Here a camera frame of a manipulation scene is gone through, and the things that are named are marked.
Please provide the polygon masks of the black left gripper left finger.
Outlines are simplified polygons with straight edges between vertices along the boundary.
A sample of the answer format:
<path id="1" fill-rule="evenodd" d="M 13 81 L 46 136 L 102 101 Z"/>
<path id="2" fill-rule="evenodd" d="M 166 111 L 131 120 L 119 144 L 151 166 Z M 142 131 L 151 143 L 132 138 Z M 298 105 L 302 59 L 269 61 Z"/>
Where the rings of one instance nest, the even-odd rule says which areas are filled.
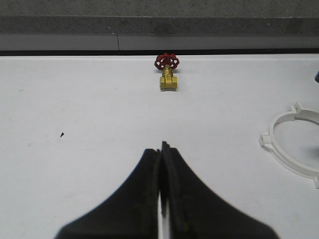
<path id="1" fill-rule="evenodd" d="M 146 149 L 126 181 L 98 207 L 65 225 L 58 239 L 158 238 L 160 153 Z"/>

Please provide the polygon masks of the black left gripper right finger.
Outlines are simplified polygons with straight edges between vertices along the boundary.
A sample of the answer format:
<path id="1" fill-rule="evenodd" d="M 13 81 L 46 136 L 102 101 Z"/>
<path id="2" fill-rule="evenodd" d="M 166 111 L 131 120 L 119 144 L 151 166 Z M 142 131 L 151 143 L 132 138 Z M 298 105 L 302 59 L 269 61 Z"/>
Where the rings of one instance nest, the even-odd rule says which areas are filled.
<path id="1" fill-rule="evenodd" d="M 161 149 L 160 193 L 173 239 L 278 238 L 271 227 L 211 191 L 166 142 Z"/>

